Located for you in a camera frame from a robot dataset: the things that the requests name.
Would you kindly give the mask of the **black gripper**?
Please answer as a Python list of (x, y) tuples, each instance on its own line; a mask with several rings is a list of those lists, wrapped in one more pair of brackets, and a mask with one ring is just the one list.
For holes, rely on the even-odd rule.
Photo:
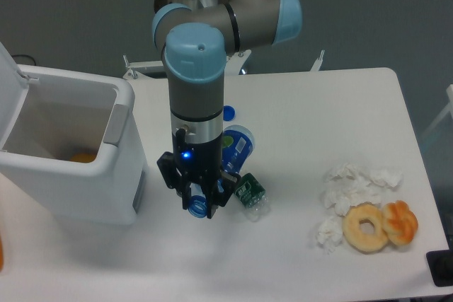
[(212, 183), (214, 186), (206, 195), (207, 218), (211, 219), (218, 207), (227, 204), (230, 191), (235, 190), (241, 180), (240, 175), (228, 172), (222, 166), (222, 135), (206, 143), (190, 143), (188, 130), (179, 128), (173, 134), (172, 142), (172, 152), (165, 152), (157, 161), (164, 182), (180, 192), (183, 209), (190, 206), (191, 182)]

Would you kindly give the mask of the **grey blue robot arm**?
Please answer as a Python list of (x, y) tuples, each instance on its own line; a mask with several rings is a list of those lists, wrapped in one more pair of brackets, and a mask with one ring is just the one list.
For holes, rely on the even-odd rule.
[(156, 12), (152, 35), (168, 79), (173, 143), (157, 165), (184, 209), (198, 185), (211, 218), (240, 180), (222, 165), (227, 58), (294, 39), (301, 29), (300, 0), (181, 0)]

